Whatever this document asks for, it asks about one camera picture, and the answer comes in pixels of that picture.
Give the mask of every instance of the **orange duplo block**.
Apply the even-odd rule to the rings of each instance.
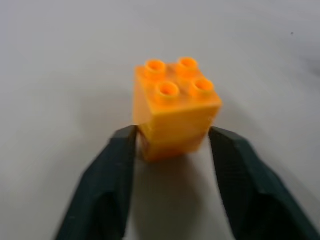
[[[149,60],[135,68],[134,78],[133,121],[148,142],[149,155],[196,149],[187,143],[208,131],[222,106],[197,62],[190,57],[168,64]]]

